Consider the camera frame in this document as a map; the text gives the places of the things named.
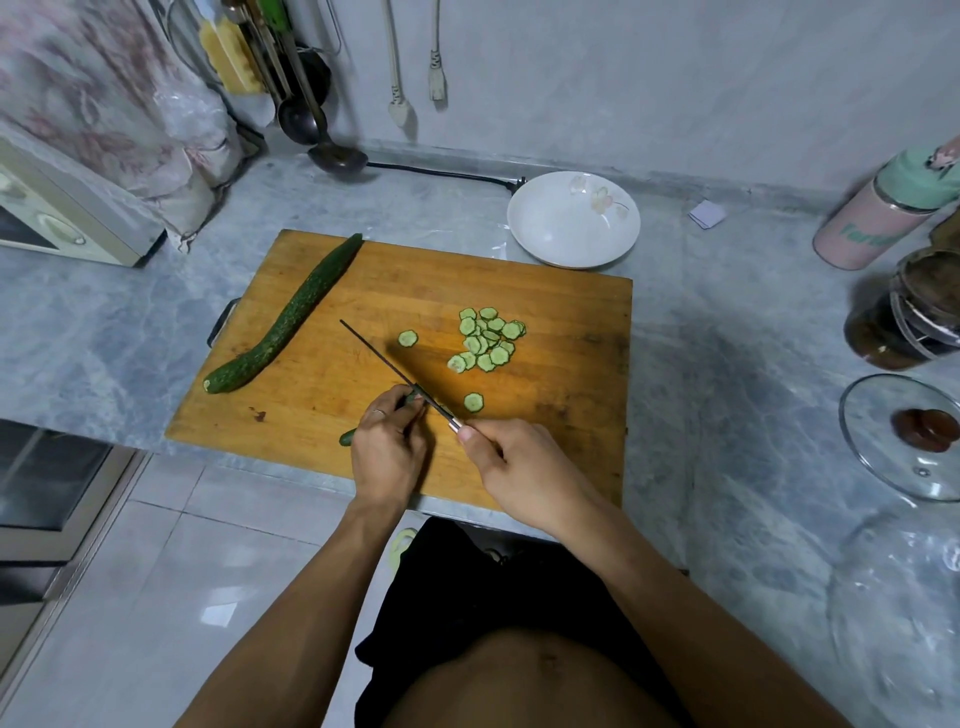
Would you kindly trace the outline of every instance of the stomach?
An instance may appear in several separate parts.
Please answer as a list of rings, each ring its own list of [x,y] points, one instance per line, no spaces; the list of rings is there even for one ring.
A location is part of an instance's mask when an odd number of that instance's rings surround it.
[[[502,629],[427,670],[384,721],[389,728],[679,723],[609,659],[553,633]]]

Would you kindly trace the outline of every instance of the glass pot lid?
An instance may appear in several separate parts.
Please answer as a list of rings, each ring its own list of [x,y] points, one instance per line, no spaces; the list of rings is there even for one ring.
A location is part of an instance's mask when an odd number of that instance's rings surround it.
[[[903,375],[858,379],[840,397],[847,445],[887,485],[924,500],[960,500],[960,404]]]

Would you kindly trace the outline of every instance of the green handle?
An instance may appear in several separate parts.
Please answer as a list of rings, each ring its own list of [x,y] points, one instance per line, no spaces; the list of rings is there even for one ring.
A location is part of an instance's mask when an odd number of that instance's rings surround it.
[[[283,7],[283,0],[257,0],[257,5],[260,7],[260,14],[272,31],[290,33],[293,30],[290,27],[287,10]]]

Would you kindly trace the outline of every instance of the mint green lid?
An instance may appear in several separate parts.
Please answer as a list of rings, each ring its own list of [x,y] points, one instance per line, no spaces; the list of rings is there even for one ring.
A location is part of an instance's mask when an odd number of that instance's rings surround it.
[[[936,147],[907,147],[876,173],[876,184],[900,205],[935,210],[960,197],[960,164],[946,174],[928,169]]]

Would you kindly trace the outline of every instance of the pink thermos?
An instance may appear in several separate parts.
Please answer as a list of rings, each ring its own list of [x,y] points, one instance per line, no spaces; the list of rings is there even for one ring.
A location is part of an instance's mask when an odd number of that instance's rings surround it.
[[[960,196],[960,137],[939,147],[910,147],[888,161],[813,238],[837,268],[869,265],[908,232]]]

